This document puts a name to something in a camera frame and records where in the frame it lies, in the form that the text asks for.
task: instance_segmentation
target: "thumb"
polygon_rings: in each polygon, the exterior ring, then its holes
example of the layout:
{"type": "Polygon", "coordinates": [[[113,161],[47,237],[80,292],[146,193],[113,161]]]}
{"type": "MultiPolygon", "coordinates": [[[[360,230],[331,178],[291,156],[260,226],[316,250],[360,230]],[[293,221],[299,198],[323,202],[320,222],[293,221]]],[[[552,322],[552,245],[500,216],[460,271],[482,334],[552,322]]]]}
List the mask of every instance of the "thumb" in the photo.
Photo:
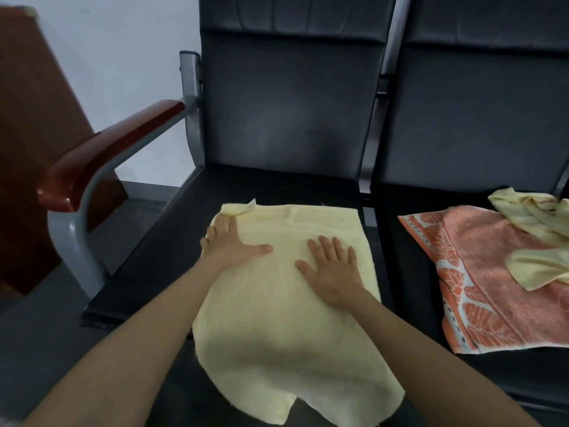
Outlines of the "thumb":
{"type": "Polygon", "coordinates": [[[304,278],[308,280],[309,283],[312,283],[312,280],[316,278],[317,276],[316,272],[305,261],[296,261],[294,265],[296,266],[298,271],[301,272],[304,278]]]}
{"type": "Polygon", "coordinates": [[[271,253],[273,251],[273,246],[270,244],[259,244],[256,246],[247,246],[251,256],[262,256],[264,254],[271,253]]]}

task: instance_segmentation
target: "person's left arm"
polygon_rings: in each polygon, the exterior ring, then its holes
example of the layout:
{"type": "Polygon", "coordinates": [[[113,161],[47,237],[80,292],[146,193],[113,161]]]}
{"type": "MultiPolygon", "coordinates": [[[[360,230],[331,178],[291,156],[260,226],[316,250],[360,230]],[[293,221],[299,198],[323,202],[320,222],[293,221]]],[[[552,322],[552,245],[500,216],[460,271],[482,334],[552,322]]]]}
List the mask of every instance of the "person's left arm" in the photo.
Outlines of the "person's left arm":
{"type": "Polygon", "coordinates": [[[152,404],[219,274],[269,245],[239,241],[235,217],[218,215],[194,267],[91,349],[22,427],[143,426],[152,404]]]}

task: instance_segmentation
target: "orange towel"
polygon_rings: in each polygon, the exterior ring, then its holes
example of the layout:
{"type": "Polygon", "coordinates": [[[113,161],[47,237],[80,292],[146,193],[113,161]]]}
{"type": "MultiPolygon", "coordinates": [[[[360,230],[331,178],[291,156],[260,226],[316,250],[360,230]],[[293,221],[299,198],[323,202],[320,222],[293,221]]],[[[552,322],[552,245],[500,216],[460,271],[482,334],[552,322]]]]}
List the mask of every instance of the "orange towel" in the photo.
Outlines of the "orange towel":
{"type": "Polygon", "coordinates": [[[454,353],[569,347],[569,285],[529,292],[504,265],[514,251],[551,246],[495,211],[468,205],[399,220],[437,266],[454,353]]]}

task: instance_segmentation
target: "white wall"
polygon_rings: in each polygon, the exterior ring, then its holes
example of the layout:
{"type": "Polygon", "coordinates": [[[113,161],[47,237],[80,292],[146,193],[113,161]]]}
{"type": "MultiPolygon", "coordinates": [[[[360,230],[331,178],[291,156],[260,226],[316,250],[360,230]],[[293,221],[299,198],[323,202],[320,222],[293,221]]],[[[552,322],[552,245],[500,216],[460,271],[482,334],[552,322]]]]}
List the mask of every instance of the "white wall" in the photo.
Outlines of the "white wall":
{"type": "MultiPolygon", "coordinates": [[[[181,97],[180,50],[201,52],[197,0],[0,0],[33,6],[61,69],[99,131],[181,97]]],[[[121,180],[180,186],[194,169],[180,122],[117,168],[121,180]]]]}

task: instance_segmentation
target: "yellow garment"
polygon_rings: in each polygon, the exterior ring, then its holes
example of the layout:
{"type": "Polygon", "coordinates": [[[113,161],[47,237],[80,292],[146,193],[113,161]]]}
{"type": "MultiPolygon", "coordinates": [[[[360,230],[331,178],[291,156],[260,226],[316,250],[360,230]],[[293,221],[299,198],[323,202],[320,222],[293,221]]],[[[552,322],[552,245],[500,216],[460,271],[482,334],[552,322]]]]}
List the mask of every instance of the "yellow garment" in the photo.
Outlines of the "yellow garment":
{"type": "Polygon", "coordinates": [[[364,286],[380,294],[372,254],[355,209],[225,204],[244,243],[273,253],[229,269],[194,322],[197,359],[238,409],[283,424],[300,398],[340,427],[372,427],[388,418],[404,391],[358,323],[326,305],[296,270],[317,269],[306,241],[338,236],[352,245],[364,286]]]}
{"type": "Polygon", "coordinates": [[[506,260],[516,281],[534,290],[559,280],[569,283],[569,200],[547,193],[518,193],[512,187],[488,199],[514,226],[557,249],[520,250],[506,260]]]}

